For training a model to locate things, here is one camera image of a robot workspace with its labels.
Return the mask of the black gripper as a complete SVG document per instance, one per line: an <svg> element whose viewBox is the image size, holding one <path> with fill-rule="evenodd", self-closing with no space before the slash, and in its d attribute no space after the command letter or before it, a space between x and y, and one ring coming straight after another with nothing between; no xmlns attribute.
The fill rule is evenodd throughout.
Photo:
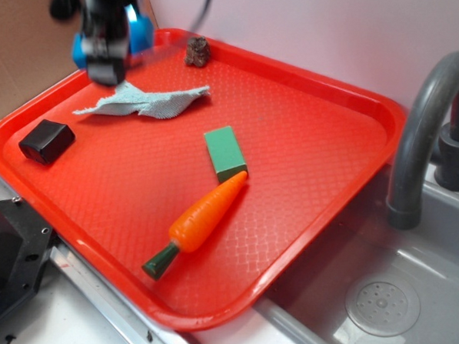
<svg viewBox="0 0 459 344"><path fill-rule="evenodd" d="M48 11L57 21L67 21L85 6L114 7L137 0L51 0ZM129 52L126 18L104 19L85 15L81 23L81 50L85 54L88 77L103 86L116 86L125 80L125 60Z"/></svg>

